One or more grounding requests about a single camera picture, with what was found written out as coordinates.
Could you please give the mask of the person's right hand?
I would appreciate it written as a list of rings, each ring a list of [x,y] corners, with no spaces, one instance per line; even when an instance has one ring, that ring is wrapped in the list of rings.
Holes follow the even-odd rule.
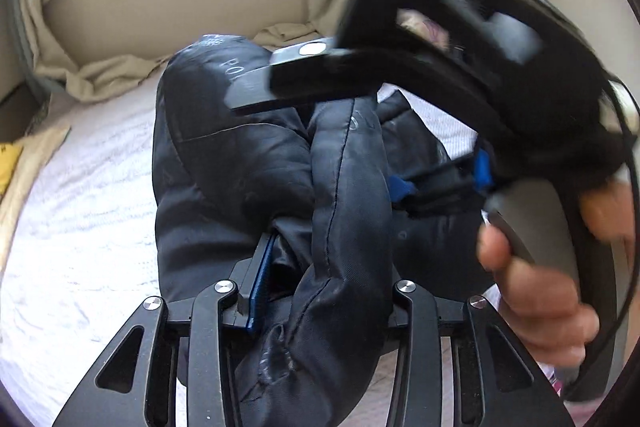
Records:
[[[615,180],[585,193],[580,211],[596,239],[623,246],[633,267],[636,230],[630,184]],[[534,359],[554,367],[580,365],[600,320],[579,300],[574,281],[513,256],[508,239],[493,225],[480,227],[476,253],[499,288],[500,314]]]

